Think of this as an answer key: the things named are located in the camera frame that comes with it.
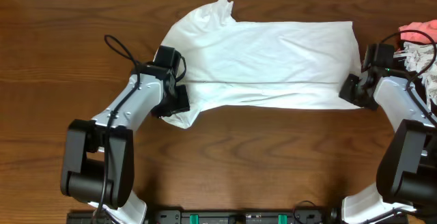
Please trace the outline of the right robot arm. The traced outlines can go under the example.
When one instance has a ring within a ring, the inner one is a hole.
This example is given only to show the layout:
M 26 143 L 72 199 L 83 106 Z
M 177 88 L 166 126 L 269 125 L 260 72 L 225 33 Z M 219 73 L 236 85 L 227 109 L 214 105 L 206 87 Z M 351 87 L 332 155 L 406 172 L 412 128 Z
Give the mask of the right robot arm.
M 381 108 L 394 137 L 378 166 L 376 181 L 345 197 L 342 223 L 407 223 L 413 216 L 436 222 L 436 116 L 403 72 L 373 69 L 350 74 L 340 98 L 371 110 Z

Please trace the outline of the white t-shirt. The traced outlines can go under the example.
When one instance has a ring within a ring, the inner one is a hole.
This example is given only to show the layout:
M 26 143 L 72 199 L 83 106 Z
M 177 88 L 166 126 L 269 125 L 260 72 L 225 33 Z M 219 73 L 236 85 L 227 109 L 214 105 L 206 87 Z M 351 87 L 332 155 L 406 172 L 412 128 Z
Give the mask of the white t-shirt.
M 186 60 L 190 109 L 166 118 L 189 128 L 221 106 L 351 109 L 339 97 L 349 74 L 361 69 L 350 21 L 238 22 L 233 3 L 218 0 L 176 22 L 163 39 Z

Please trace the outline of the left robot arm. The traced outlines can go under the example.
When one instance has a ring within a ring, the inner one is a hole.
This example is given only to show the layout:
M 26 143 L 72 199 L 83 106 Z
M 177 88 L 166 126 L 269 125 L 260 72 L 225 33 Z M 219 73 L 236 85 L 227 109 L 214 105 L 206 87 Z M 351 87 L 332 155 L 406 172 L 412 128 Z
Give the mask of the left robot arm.
M 142 64 L 122 93 L 91 120 L 68 127 L 61 192 L 95 209 L 71 212 L 68 223 L 143 223 L 147 205 L 133 191 L 134 133 L 152 114 L 171 116 L 189 109 L 178 65 Z

